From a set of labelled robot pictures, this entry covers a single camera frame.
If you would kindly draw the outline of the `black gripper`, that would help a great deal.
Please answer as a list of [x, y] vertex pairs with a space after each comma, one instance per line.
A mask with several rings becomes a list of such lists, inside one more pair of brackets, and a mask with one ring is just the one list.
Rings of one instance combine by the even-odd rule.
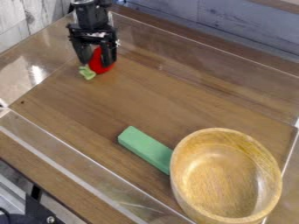
[[68, 24], [70, 41], [82, 64], [90, 62], [92, 56], [91, 45], [100, 45], [102, 64], [110, 67], [118, 60], [118, 30], [110, 24], [99, 29], [84, 29], [78, 24]]

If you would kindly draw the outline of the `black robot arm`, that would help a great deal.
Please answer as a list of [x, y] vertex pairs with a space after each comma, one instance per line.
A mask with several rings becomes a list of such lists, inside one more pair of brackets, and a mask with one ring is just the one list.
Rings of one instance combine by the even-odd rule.
[[82, 64], [92, 60], [98, 46], [99, 64], [108, 68], [118, 60], [118, 31], [110, 23], [108, 7], [112, 0], [74, 0], [75, 22], [67, 24], [70, 42]]

